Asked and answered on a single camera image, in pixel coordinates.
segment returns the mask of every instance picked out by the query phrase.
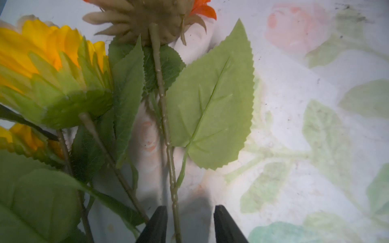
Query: serrated leaf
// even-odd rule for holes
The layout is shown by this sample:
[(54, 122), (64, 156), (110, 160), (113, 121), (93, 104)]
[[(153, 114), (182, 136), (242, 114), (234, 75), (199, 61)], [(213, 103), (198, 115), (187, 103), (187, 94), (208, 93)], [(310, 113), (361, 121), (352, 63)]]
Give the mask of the serrated leaf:
[[(96, 129), (105, 147), (112, 151), (114, 140), (114, 111), (107, 111), (96, 121)], [(79, 126), (72, 144), (71, 158), (76, 179), (90, 182), (105, 164), (105, 154), (84, 126)]]
[(256, 227), (248, 240), (251, 243), (321, 243), (314, 231), (285, 222)]
[(308, 67), (325, 66), (333, 62), (347, 47), (342, 44), (339, 37), (331, 37), (318, 48), (310, 51), (305, 58), (308, 59)]
[(0, 242), (57, 243), (77, 226), (76, 190), (34, 173), (52, 168), (25, 156), (0, 150)]
[(70, 236), (61, 243), (87, 243), (87, 238), (85, 234), (79, 229), (75, 228), (71, 233)]
[(366, 190), (373, 214), (389, 213), (389, 163), (384, 164)]
[(363, 243), (358, 234), (338, 215), (326, 212), (309, 214), (303, 224), (316, 231), (323, 243)]
[(40, 178), (38, 183), (42, 185), (47, 184), (47, 181), (50, 181), (51, 184), (70, 187), (90, 194), (99, 200), (104, 206), (118, 214), (126, 227), (131, 231), (135, 231), (135, 226), (143, 223), (143, 220), (135, 210), (125, 206), (111, 196), (105, 195), (91, 187), (88, 187), (68, 174), (60, 171), (50, 171), (47, 169), (38, 169), (33, 173)]
[(389, 118), (389, 80), (378, 79), (350, 89), (339, 106), (365, 117)]
[(140, 38), (134, 49), (112, 69), (114, 92), (114, 129), (116, 135), (116, 166), (120, 168), (127, 155), (135, 116), (142, 100), (145, 74)]
[[(117, 44), (112, 42), (109, 45), (109, 60), (111, 67), (113, 68), (113, 66), (130, 53), (134, 47), (135, 45), (132, 44)], [(143, 47), (143, 52), (146, 80), (143, 95), (146, 95), (154, 89), (157, 89), (158, 83), (155, 74), (152, 48), (150, 46), (145, 46)], [(181, 60), (180, 55), (168, 45), (161, 46), (160, 56), (163, 80), (165, 82), (165, 89), (167, 90), (184, 69), (185, 63)]]
[(166, 92), (172, 144), (187, 146), (199, 167), (222, 167), (244, 147), (253, 111), (252, 58), (239, 20), (219, 46), (184, 68)]
[(25, 120), (21, 115), (11, 111), (10, 109), (8, 109), (7, 107), (5, 107), (1, 104), (0, 104), (0, 119), (28, 125), (34, 129), (36, 129), (38, 132), (40, 132), (41, 134), (46, 136), (48, 139), (53, 140), (53, 141), (58, 141), (58, 137), (55, 136), (54, 134), (51, 134), (48, 131), (43, 130), (39, 126)]
[(363, 39), (363, 24), (366, 17), (358, 13), (357, 10), (349, 6), (344, 10), (340, 10), (335, 19), (336, 29), (344, 36)]
[(350, 139), (338, 115), (312, 100), (304, 113), (303, 135), (312, 148), (312, 164), (333, 184), (350, 189)]
[(267, 164), (261, 175), (240, 198), (240, 211), (254, 213), (260, 211), (265, 203), (273, 203), (289, 174), (289, 169), (284, 162)]

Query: yellow flower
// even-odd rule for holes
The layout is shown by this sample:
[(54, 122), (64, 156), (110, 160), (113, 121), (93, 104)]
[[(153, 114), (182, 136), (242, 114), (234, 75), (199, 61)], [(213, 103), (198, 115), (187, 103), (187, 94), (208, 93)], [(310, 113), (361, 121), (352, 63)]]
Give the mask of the yellow flower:
[(33, 157), (56, 167), (63, 166), (59, 142), (47, 139), (27, 125), (17, 123), (9, 130), (0, 126), (0, 149)]
[(69, 26), (28, 19), (20, 31), (0, 25), (0, 102), (53, 129), (103, 115), (112, 106), (104, 42), (92, 44)]

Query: leaf stem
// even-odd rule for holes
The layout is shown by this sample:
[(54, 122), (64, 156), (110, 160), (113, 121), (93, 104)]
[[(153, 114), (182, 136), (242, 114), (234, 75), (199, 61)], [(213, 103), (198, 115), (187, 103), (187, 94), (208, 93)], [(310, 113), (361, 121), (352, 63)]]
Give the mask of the leaf stem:
[(355, 197), (353, 195), (351, 195), (350, 193), (348, 192), (344, 192), (346, 194), (346, 197), (350, 200), (350, 202), (367, 218), (370, 218), (371, 221), (375, 222), (377, 225), (383, 227), (383, 228), (386, 228), (386, 229), (389, 229), (389, 223), (387, 222), (384, 222), (380, 219), (378, 219), (376, 216), (374, 215), (370, 215), (359, 203), (358, 201), (355, 199)]
[(258, 156), (255, 159), (249, 161), (248, 163), (239, 167), (235, 171), (226, 174), (224, 176), (226, 182), (232, 182), (238, 176), (251, 169), (256, 164), (259, 164), (260, 162), (264, 161), (265, 159), (309, 159), (311, 153), (304, 151), (293, 151), (289, 149), (270, 150), (267, 148), (260, 148), (257, 155)]
[(79, 118), (83, 122), (85, 128), (90, 132), (90, 134), (92, 135), (93, 139), (96, 141), (96, 143), (98, 144), (102, 152), (107, 157), (108, 163), (114, 170), (114, 173), (117, 179), (119, 180), (120, 184), (122, 185), (124, 191), (128, 195), (129, 199), (133, 203), (136, 210), (138, 210), (143, 221), (147, 224), (149, 222), (149, 217), (147, 216), (146, 211), (144, 210), (144, 208), (141, 206), (140, 202), (136, 198), (133, 189), (130, 187), (130, 185), (128, 185), (128, 182), (124, 178), (123, 174), (120, 172), (119, 169), (116, 168), (115, 160), (113, 159), (112, 155), (109, 153), (109, 151), (101, 141), (91, 116), (88, 113), (80, 113)]
[(169, 129), (166, 99), (165, 99), (165, 84), (162, 76), (161, 58), (159, 56), (159, 49), (161, 48), (161, 40), (159, 38), (158, 24), (151, 23), (149, 25), (149, 32), (150, 32), (151, 45), (152, 45), (152, 50), (154, 55), (155, 72), (157, 74), (156, 76), (158, 82), (159, 101), (161, 102), (161, 111), (162, 111), (162, 126), (163, 126), (163, 132), (165, 134), (166, 153), (168, 157), (170, 194), (173, 202), (172, 208), (173, 208), (173, 219), (174, 219), (174, 232), (175, 232), (176, 242), (182, 243), (179, 209), (178, 209), (178, 196), (177, 196), (178, 188), (176, 186), (175, 168), (173, 162), (173, 147), (170, 139), (170, 129)]
[[(72, 177), (74, 177), (72, 165), (70, 163), (69, 150), (68, 150), (68, 147), (66, 146), (66, 142), (65, 142), (65, 138), (63, 137), (62, 130), (57, 130), (57, 136), (58, 136), (58, 140), (61, 144), (61, 149), (63, 151), (63, 156), (65, 158), (65, 163), (66, 163), (66, 166), (68, 169), (68, 173)], [(84, 225), (87, 243), (94, 243), (95, 241), (93, 240), (91, 226), (89, 225), (89, 221), (88, 221), (88, 213), (85, 209), (84, 202), (83, 202), (82, 198), (83, 198), (83, 196), (82, 196), (81, 192), (79, 190), (77, 190), (77, 201), (78, 201), (79, 210), (81, 212), (81, 220), (82, 220), (82, 224)]]
[(180, 175), (178, 176), (177, 184), (176, 184), (177, 188), (180, 188), (180, 186), (182, 184), (182, 181), (184, 180), (185, 168), (186, 168), (186, 159), (187, 158), (188, 158), (188, 146), (185, 148), (184, 158), (182, 159), (182, 167), (181, 167)]

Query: orange petal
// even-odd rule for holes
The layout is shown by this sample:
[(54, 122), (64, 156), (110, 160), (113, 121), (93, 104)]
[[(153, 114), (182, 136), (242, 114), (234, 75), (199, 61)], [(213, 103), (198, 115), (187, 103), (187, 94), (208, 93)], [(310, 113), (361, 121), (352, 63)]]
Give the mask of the orange petal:
[(212, 19), (216, 20), (215, 10), (208, 5), (202, 5), (198, 8), (193, 9), (191, 14), (200, 14), (200, 15), (203, 15), (203, 16), (206, 16), (208, 18), (212, 18)]
[(205, 5), (205, 4), (209, 3), (210, 1), (211, 1), (211, 0), (195, 0), (192, 9), (196, 9), (196, 8), (202, 6), (202, 5)]

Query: artificial sunflower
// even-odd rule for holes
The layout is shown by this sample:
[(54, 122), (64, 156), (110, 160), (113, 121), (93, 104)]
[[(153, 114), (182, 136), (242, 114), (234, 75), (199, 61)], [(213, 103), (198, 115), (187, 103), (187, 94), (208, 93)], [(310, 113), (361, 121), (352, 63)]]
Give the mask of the artificial sunflower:
[(58, 168), (63, 166), (59, 142), (47, 139), (27, 125), (16, 123), (10, 129), (0, 126), (0, 149), (32, 157)]
[(185, 44), (184, 32), (194, 23), (205, 28), (196, 14), (216, 19), (216, 12), (207, 5), (210, 0), (84, 0), (99, 6), (101, 12), (83, 17), (90, 24), (112, 23), (97, 35), (116, 36), (118, 43), (135, 44), (139, 35), (142, 45), (151, 45), (150, 23), (159, 26), (161, 45), (175, 41), (179, 36)]
[(81, 124), (78, 114), (103, 115), (112, 106), (104, 42), (77, 30), (27, 18), (21, 29), (0, 24), (0, 103), (53, 129)]

